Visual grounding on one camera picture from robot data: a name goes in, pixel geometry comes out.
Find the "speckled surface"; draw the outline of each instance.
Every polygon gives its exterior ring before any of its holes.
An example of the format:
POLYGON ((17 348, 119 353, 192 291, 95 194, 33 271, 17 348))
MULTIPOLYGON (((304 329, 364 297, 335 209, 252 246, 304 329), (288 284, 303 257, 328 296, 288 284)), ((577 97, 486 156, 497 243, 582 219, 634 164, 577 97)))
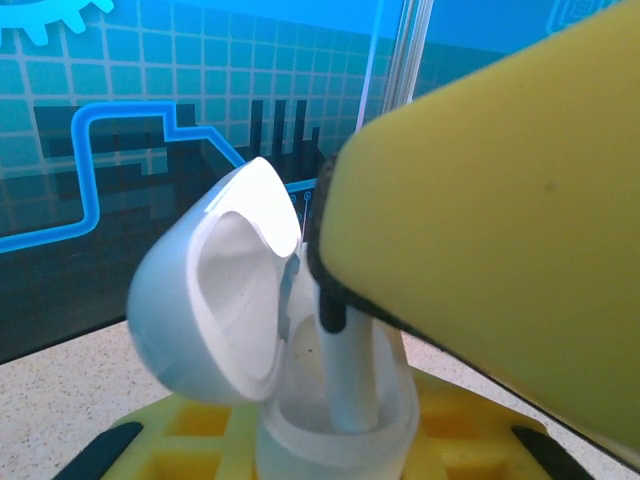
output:
MULTIPOLYGON (((448 355, 405 337, 410 363, 531 415, 598 480, 640 480, 448 355)), ((125 324, 0 367, 0 479, 51 479, 115 420, 168 392, 138 360, 125 324)))

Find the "blue graphic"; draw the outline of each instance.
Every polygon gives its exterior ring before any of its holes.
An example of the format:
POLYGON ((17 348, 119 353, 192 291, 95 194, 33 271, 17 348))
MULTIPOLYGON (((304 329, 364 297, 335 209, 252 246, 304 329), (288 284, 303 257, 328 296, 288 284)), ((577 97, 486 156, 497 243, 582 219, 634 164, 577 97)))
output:
POLYGON ((619 1, 620 0, 555 0, 547 23, 547 33, 552 34, 559 32, 619 1))
POLYGON ((0 33, 5 28, 22 28, 38 47, 49 43, 46 26, 63 21, 73 33, 86 29, 80 10, 93 3, 105 13, 113 10, 113 0, 40 0, 16 5, 0 5, 0 33))
MULTIPOLYGON (((90 129, 93 122, 117 118, 162 117, 165 142, 186 142, 207 140, 214 145, 234 168, 246 162, 225 138, 212 126, 179 127, 176 103, 156 102, 97 102, 86 105, 76 112, 71 121, 71 141, 78 172, 80 198, 84 217, 69 225, 46 228, 34 232, 19 233, 0 238, 0 253, 36 247, 68 240, 90 233, 100 221, 100 203, 93 155, 91 152, 90 129)), ((316 180, 304 180, 286 185, 290 193, 315 187, 316 180)))

